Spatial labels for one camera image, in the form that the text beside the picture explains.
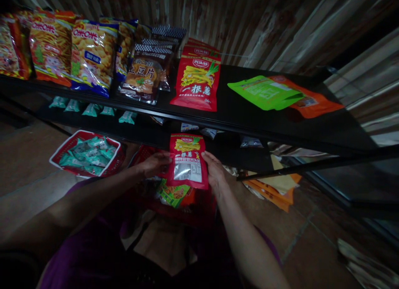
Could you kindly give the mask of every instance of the metal rod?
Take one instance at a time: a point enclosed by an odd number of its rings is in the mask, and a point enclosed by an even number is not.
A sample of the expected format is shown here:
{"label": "metal rod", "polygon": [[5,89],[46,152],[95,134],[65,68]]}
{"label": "metal rod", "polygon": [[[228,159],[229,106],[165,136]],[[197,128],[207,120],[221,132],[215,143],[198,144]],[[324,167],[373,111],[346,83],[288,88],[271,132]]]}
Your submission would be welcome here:
{"label": "metal rod", "polygon": [[8,104],[13,105],[14,107],[21,109],[23,112],[27,112],[28,114],[30,114],[31,116],[37,118],[39,121],[42,121],[43,123],[45,123],[46,125],[52,127],[53,129],[67,135],[67,136],[71,136],[72,134],[69,133],[68,131],[64,130],[63,128],[60,128],[59,126],[53,124],[52,122],[49,121],[45,121],[43,119],[41,119],[40,117],[38,117],[36,115],[36,113],[32,110],[30,110],[29,108],[19,104],[18,102],[15,102],[14,100],[10,99],[9,97],[3,95],[2,93],[0,93],[0,99],[4,100],[5,102],[7,102]]}
{"label": "metal rod", "polygon": [[399,158],[399,144],[394,146],[388,146],[379,148],[376,151],[370,152],[367,155],[357,156],[357,157],[334,157],[329,159],[324,159],[312,163],[306,163],[296,166],[291,166],[288,168],[282,168],[279,170],[271,170],[264,173],[259,173],[256,175],[249,175],[246,177],[238,177],[238,181],[243,180],[253,180],[265,177],[275,177],[279,175],[289,175],[292,173],[303,173],[312,170],[321,170],[326,168],[335,168],[340,166],[354,165],[364,162],[373,162],[379,160],[386,160],[392,158]]}

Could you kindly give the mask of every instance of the red snack bag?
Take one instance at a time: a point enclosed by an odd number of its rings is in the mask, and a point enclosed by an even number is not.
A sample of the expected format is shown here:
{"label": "red snack bag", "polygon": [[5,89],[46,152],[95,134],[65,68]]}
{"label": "red snack bag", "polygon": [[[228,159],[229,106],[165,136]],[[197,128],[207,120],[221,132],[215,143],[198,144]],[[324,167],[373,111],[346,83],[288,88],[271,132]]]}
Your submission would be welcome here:
{"label": "red snack bag", "polygon": [[0,55],[0,74],[29,79],[32,69],[28,41],[17,16],[10,13],[0,16]]}
{"label": "red snack bag", "polygon": [[170,103],[216,112],[220,61],[220,54],[214,48],[186,45],[177,72],[176,97]]}
{"label": "red snack bag", "polygon": [[298,102],[292,104],[290,107],[298,110],[302,116],[306,119],[312,119],[322,114],[333,112],[344,108],[343,105],[331,102],[326,99],[322,94],[309,91],[303,87],[300,87],[288,80],[284,76],[272,76],[268,77],[277,83],[285,84],[286,86],[302,92],[305,97]]}
{"label": "red snack bag", "polygon": [[172,163],[167,173],[167,186],[188,185],[208,189],[208,170],[201,153],[205,151],[202,136],[172,134],[170,157]]}

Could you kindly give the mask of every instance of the cartoon character on bag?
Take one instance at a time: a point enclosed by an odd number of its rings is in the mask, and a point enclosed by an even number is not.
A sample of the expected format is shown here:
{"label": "cartoon character on bag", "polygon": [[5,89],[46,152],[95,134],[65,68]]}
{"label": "cartoon character on bag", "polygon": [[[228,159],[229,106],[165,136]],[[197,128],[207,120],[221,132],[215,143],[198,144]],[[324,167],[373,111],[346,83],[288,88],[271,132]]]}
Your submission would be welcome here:
{"label": "cartoon character on bag", "polygon": [[85,63],[82,70],[82,79],[90,84],[97,84],[97,78],[99,71],[94,64]]}
{"label": "cartoon character on bag", "polygon": [[55,76],[62,77],[67,72],[63,69],[60,69],[59,68],[60,66],[62,66],[62,63],[58,59],[58,57],[53,57],[53,56],[46,57],[45,67],[49,73],[52,73]]}

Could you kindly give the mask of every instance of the orange package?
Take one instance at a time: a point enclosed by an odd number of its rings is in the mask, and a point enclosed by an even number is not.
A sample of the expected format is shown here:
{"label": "orange package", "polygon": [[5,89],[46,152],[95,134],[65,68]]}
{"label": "orange package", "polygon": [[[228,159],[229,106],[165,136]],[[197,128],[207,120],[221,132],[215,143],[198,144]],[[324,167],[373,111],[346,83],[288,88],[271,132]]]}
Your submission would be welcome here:
{"label": "orange package", "polygon": [[277,83],[284,84],[289,88],[295,89],[302,92],[305,97],[298,102],[292,104],[290,107],[298,110],[302,116],[306,119],[312,119],[322,114],[333,112],[344,108],[343,105],[331,102],[326,99],[322,94],[309,91],[303,87],[300,87],[288,80],[284,76],[272,76],[268,77]]}
{"label": "orange package", "polygon": [[0,74],[19,79],[29,79],[32,72],[29,63],[27,38],[15,15],[6,13],[0,17]]}
{"label": "orange package", "polygon": [[[291,174],[290,176],[297,184],[302,178],[302,176],[298,174]],[[270,185],[267,185],[256,179],[244,181],[243,183],[245,183],[252,189],[256,190],[261,196],[268,199],[269,201],[271,201],[273,204],[275,204],[277,207],[284,210],[285,212],[288,212],[290,205],[294,204],[293,200],[294,187],[291,188],[286,194],[281,195],[276,189],[274,189]]]}
{"label": "orange package", "polygon": [[71,86],[71,33],[77,17],[71,11],[34,13],[29,40],[39,80]]}

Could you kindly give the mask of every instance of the snack display rack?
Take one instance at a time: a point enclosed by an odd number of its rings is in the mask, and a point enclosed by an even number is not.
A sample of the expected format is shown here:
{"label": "snack display rack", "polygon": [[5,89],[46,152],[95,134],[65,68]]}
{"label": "snack display rack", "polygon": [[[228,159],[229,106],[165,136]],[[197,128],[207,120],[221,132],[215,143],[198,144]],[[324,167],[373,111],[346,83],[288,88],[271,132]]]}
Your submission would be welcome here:
{"label": "snack display rack", "polygon": [[[172,84],[172,92],[160,92],[157,104],[150,105],[119,97],[115,95],[115,90],[111,91],[110,98],[106,99],[72,91],[49,82],[24,81],[0,76],[2,88],[10,91],[14,89],[39,91],[109,106],[120,111],[135,111],[139,114],[135,125],[118,123],[119,114],[115,117],[98,116],[94,118],[82,116],[80,113],[63,112],[63,109],[48,108],[48,104],[43,105],[39,111],[34,113],[3,94],[0,97],[69,136],[68,132],[51,122],[163,149],[168,149],[170,134],[180,132],[181,122],[225,131],[218,133],[214,140],[205,137],[206,148],[226,165],[259,173],[245,177],[246,179],[302,173],[399,156],[399,149],[396,146],[377,148],[373,140],[345,109],[313,119],[304,119],[295,109],[291,108],[281,111],[263,111],[227,87],[229,82],[238,82],[258,75],[267,77],[278,74],[277,72],[222,65],[217,91],[217,112],[170,105],[170,100],[175,97],[174,84]],[[310,77],[284,75],[296,84],[319,92],[330,101],[338,102],[323,84],[312,86]],[[176,70],[171,71],[170,77],[171,80],[176,80]],[[150,116],[165,118],[169,121],[160,126],[153,122]],[[265,148],[240,148],[240,135],[261,139]],[[273,170],[270,152],[267,149],[268,141],[326,152],[339,157]]]}

